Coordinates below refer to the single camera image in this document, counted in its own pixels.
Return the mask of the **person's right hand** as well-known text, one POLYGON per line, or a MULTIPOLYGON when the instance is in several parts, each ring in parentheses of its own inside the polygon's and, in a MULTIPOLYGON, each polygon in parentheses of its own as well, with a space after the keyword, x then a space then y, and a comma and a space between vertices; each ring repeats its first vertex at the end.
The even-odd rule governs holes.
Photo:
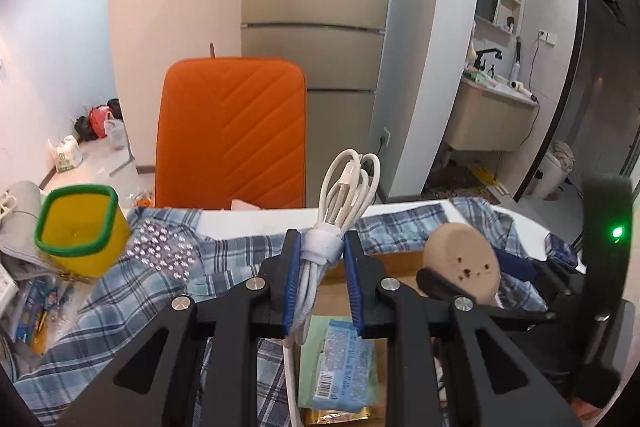
POLYGON ((570 409, 581 421, 591 421, 602 412, 598 407, 579 398, 570 400, 570 409))

